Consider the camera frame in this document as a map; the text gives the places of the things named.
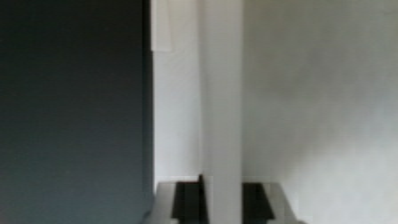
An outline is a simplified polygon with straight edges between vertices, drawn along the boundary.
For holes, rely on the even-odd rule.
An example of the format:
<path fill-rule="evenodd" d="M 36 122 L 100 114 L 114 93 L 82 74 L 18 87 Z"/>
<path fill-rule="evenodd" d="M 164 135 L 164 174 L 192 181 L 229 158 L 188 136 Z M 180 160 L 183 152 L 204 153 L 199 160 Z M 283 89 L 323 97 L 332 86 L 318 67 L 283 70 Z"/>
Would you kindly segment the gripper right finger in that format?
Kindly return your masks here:
<path fill-rule="evenodd" d="M 281 185 L 249 182 L 242 190 L 242 224 L 300 224 Z"/>

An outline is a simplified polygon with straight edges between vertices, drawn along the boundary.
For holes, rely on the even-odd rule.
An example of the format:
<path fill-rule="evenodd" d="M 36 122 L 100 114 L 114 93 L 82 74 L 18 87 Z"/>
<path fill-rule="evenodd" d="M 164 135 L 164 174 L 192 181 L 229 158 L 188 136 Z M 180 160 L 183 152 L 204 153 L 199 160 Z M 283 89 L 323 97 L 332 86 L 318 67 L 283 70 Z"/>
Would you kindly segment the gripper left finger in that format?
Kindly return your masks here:
<path fill-rule="evenodd" d="M 203 177 L 158 183 L 153 207 L 140 224 L 208 224 Z"/>

